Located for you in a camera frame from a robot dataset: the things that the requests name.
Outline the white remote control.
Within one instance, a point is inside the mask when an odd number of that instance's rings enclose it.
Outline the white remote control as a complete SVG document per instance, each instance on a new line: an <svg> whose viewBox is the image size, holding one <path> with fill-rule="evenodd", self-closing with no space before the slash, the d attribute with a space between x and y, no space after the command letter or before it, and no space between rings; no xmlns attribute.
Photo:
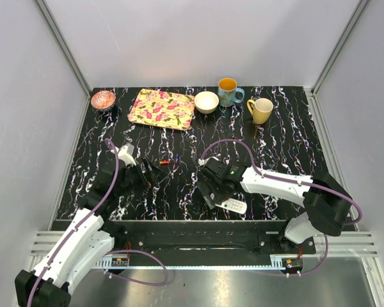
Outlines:
<svg viewBox="0 0 384 307"><path fill-rule="evenodd" d="M220 207L225 210L229 210L231 212L235 212L238 214L245 214L247 210L247 204L240 200L235 200L233 198L229 198L220 204L215 204L217 207Z"/></svg>

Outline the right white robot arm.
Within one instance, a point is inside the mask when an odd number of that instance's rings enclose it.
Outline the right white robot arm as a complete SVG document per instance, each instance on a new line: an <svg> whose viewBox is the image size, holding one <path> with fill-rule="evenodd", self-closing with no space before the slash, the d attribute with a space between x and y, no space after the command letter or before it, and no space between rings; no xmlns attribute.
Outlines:
<svg viewBox="0 0 384 307"><path fill-rule="evenodd" d="M215 157L198 163L203 177L198 188L211 209L243 213L244 205L228 204L236 193L274 196L304 208L304 213L290 219L280 232L278 245L285 253L295 252L317 234L338 237L342 233L351 197L328 173L321 177L287 175L244 164L227 165Z"/></svg>

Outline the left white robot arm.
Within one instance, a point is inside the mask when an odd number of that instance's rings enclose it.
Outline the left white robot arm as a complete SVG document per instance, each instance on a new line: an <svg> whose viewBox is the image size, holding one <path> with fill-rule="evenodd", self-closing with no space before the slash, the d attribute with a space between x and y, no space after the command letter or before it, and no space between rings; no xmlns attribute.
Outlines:
<svg viewBox="0 0 384 307"><path fill-rule="evenodd" d="M133 253L124 226L110 220L116 200L157 186L163 172L148 159L137 164L117 158L105 165L76 214L50 252L30 271L15 278L19 306L68 306L79 282L104 256Z"/></svg>

